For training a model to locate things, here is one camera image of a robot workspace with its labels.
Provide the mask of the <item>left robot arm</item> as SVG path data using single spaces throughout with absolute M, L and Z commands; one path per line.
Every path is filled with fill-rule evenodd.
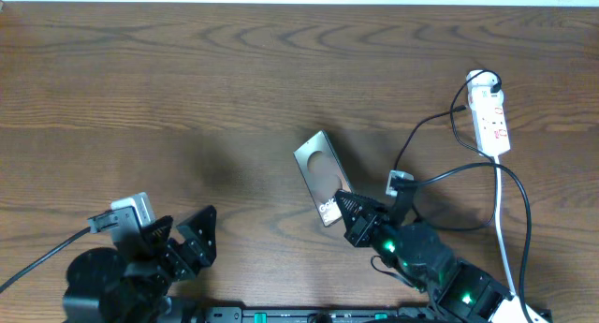
M 112 248 L 88 250 L 66 272 L 63 307 L 68 322 L 204 322 L 207 311 L 170 297 L 173 284 L 197 278 L 216 259 L 216 209 L 210 205 L 177 226 L 163 216 L 144 227 L 133 206 L 89 219 L 93 233 L 108 231 Z

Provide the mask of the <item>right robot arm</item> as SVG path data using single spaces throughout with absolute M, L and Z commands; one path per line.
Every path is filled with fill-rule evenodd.
M 491 275 L 456 257 L 437 232 L 423 222 L 405 225 L 415 192 L 404 190 L 392 205 L 339 190 L 335 200 L 351 245 L 370 247 L 384 270 L 425 293 L 425 315 L 437 322 L 547 322 Z

